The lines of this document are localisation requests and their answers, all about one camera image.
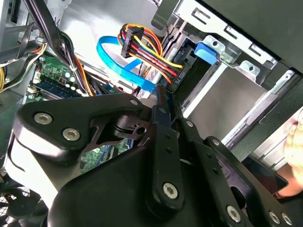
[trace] silver screw head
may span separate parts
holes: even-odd
[[[192,122],[190,122],[190,121],[187,121],[186,123],[188,124],[189,127],[193,127],[194,126],[194,124]]]
[[[138,105],[138,102],[136,100],[131,99],[131,103],[134,105]]]
[[[290,226],[293,225],[293,222],[291,221],[291,219],[285,214],[285,213],[282,213],[282,217],[284,219],[284,221],[289,224]]]
[[[178,197],[178,191],[171,183],[165,183],[163,185],[163,191],[172,200],[175,200]]]
[[[77,141],[80,139],[80,133],[72,128],[64,129],[62,135],[66,140],[69,141]]]
[[[237,223],[239,223],[241,221],[241,216],[240,216],[239,212],[233,206],[228,206],[226,208],[226,210],[227,210],[229,217],[231,217],[232,220],[234,220]]]
[[[51,117],[51,115],[46,114],[46,113],[37,113],[34,116],[34,120],[38,124],[50,124],[50,123],[52,123],[53,118]]]
[[[214,143],[214,145],[216,145],[216,146],[219,146],[219,145],[220,145],[219,141],[218,141],[218,140],[215,140],[215,139],[213,139],[213,143]]]
[[[278,218],[278,216],[274,213],[274,212],[272,212],[272,211],[270,211],[269,212],[269,216],[271,217],[271,219],[276,223],[276,224],[280,224],[281,222],[280,222],[280,219]]]

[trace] green circuit board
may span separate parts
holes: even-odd
[[[43,60],[44,61],[41,62],[41,75],[47,76],[62,85],[68,81],[75,82],[71,69],[63,65],[60,61],[47,55],[43,56]]]
[[[53,83],[60,83],[61,85],[64,85],[68,81],[76,83],[76,81],[73,80],[74,77],[72,76],[72,71],[68,67],[63,65],[54,57],[50,57],[47,55],[43,55],[43,59],[39,62],[35,75],[37,73],[55,81]],[[28,89],[28,92],[24,97],[23,104],[48,101],[48,98],[42,96],[40,92],[31,93],[29,92],[29,90],[30,89]],[[92,151],[83,154],[80,160],[81,172],[85,173],[95,168],[96,166],[102,164],[103,162],[106,162],[110,157],[110,152],[114,147],[118,149],[119,154],[128,150],[128,147],[126,146],[126,141],[127,140],[123,140],[121,143],[114,146],[110,146],[108,149],[106,149],[107,146],[102,146],[100,148],[96,148]]]

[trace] hand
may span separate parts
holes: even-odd
[[[299,122],[292,125],[289,130],[284,156],[292,167],[294,177],[300,185],[303,185],[303,114],[300,114]]]

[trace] finger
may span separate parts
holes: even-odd
[[[303,118],[299,119],[297,129],[294,133],[293,148],[294,149],[303,148]]]
[[[289,133],[288,133],[287,138],[286,138],[286,144],[285,145],[288,145],[288,146],[292,147],[293,140],[294,140],[294,134],[296,132],[296,129],[297,129],[296,124],[294,124],[290,127]]]
[[[294,155],[294,153],[293,153],[293,139],[294,139],[294,134],[295,134],[296,129],[297,129],[296,124],[294,124],[290,128],[289,133],[288,133],[287,138],[286,138],[285,145],[284,145],[284,157],[285,157],[287,162],[290,162],[291,158]]]

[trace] black cable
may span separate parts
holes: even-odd
[[[8,82],[7,84],[4,85],[4,88],[7,88],[11,85],[14,85],[15,83],[17,83],[18,81],[20,81],[22,79],[22,77],[24,76],[28,64],[30,63],[31,60],[33,60],[36,57],[36,55],[32,55],[30,57],[28,57],[23,65],[23,68],[21,70],[21,72],[18,74],[18,76],[16,78],[14,78],[12,81]]]
[[[58,58],[68,65],[68,62],[65,59],[61,49],[60,31],[53,21],[53,17],[44,1],[24,0],[24,3],[44,39],[46,39],[46,41],[49,43],[50,47]]]
[[[16,60],[20,59],[24,55],[24,53],[27,49],[27,44],[29,42],[30,34],[32,33],[33,27],[34,27],[34,23],[31,23],[29,25],[28,29],[25,31],[21,44],[20,44],[20,47],[19,47],[18,54],[15,57]]]
[[[6,79],[6,77],[8,76],[8,66],[4,66],[3,67],[3,70],[4,70],[4,79]]]

